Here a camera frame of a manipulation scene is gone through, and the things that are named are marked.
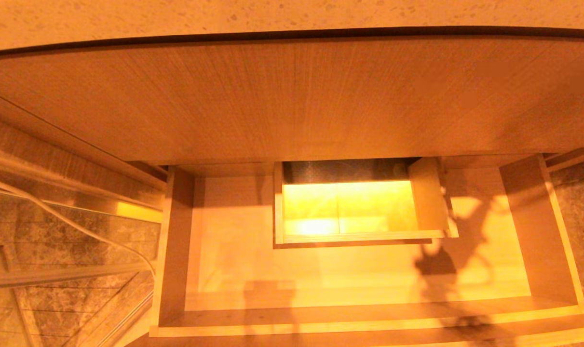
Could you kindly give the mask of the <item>wooden drawer with cutout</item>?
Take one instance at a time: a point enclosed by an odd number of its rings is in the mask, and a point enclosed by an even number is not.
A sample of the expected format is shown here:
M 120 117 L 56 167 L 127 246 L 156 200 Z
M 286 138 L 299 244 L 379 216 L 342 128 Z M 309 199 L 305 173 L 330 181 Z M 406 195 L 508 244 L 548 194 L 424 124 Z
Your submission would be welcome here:
M 141 339 L 160 347 L 543 347 L 584 294 L 543 156 L 428 157 L 402 180 L 171 171 Z

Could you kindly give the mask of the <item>wooden vanity cabinet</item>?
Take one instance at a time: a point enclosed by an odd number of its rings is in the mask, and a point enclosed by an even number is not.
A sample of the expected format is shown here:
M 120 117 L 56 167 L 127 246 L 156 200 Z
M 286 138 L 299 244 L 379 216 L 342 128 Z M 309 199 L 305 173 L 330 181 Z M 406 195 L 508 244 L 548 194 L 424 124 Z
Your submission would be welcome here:
M 0 51 L 0 158 L 153 203 L 153 165 L 584 147 L 584 29 L 428 27 Z

